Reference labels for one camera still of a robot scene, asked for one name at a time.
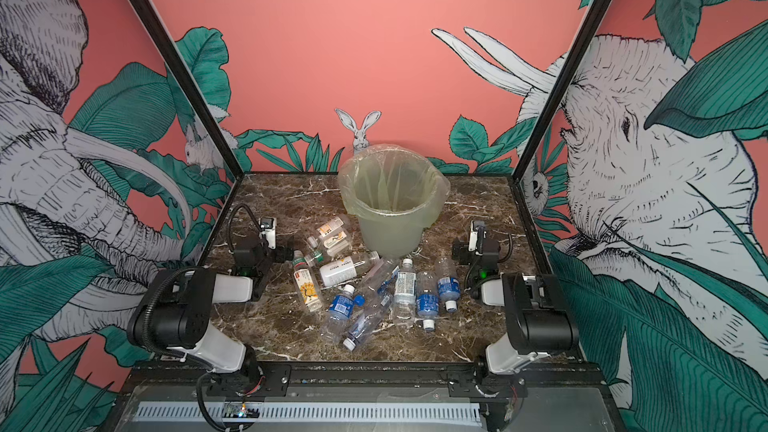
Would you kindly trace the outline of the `blue label water bottle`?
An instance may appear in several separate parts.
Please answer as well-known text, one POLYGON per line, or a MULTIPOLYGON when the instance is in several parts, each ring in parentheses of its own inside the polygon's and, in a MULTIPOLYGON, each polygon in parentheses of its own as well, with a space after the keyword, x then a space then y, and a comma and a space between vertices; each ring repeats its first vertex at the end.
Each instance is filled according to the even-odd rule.
POLYGON ((437 281, 430 271, 422 270, 417 273, 416 305, 423 329, 426 332, 434 332, 435 321, 439 315, 439 296, 437 281))
POLYGON ((436 260, 435 272, 439 299, 448 313, 454 313, 461 294, 455 263, 450 257, 440 257, 436 260))

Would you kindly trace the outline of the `yellow label clear bottle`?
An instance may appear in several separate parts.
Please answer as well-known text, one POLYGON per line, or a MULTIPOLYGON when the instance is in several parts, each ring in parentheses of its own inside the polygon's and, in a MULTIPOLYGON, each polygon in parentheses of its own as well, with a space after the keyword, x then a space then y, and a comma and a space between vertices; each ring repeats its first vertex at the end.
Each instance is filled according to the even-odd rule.
POLYGON ((323 310, 324 303, 318 284, 310 270, 310 266, 300 250, 293 252, 293 277, 297 286, 301 303, 309 312, 323 310))

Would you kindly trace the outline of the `tall white label water bottle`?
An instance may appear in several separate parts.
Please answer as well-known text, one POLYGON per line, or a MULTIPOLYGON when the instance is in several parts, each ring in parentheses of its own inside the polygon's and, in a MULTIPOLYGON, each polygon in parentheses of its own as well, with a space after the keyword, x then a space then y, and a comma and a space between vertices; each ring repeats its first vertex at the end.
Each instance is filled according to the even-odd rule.
POLYGON ((404 258, 398 269, 394 302, 391 308, 392 321, 396 326, 411 328, 414 325, 416 315, 415 280, 416 273, 413 261, 410 258, 404 258))

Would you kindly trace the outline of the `blue label bottle white cap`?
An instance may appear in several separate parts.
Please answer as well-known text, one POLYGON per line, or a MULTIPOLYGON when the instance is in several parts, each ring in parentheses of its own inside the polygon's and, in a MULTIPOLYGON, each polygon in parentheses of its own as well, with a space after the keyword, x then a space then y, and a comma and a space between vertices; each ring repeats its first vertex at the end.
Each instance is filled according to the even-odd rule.
POLYGON ((330 303, 322 329, 325 340, 338 341, 346 330, 355 307, 355 287, 351 284, 343 286, 330 303))

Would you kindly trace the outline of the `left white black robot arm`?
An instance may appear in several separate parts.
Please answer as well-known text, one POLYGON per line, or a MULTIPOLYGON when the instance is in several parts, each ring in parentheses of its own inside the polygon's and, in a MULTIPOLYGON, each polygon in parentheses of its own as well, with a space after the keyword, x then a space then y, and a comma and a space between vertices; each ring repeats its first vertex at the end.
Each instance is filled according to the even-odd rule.
POLYGON ((233 275, 199 266, 161 270, 129 320, 129 342, 157 355, 192 359, 229 381, 232 393, 254 394, 263 388, 263 367, 251 347, 213 325, 211 312, 219 303, 259 301, 272 267, 292 260, 293 249, 293 239, 275 247, 259 239, 253 251, 234 252, 233 275))

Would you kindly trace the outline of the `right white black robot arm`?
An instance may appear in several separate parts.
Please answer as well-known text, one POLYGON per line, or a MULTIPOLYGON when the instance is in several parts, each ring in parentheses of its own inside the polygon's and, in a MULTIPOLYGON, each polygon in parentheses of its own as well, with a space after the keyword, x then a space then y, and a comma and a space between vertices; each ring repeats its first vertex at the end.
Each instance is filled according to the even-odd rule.
POLYGON ((470 297, 504 309, 506 332, 488 345, 485 364, 494 375, 515 375, 531 363, 569 351, 578 344, 578 327, 552 274, 503 272, 514 243, 493 238, 456 239, 451 256, 468 267, 465 290, 470 297))

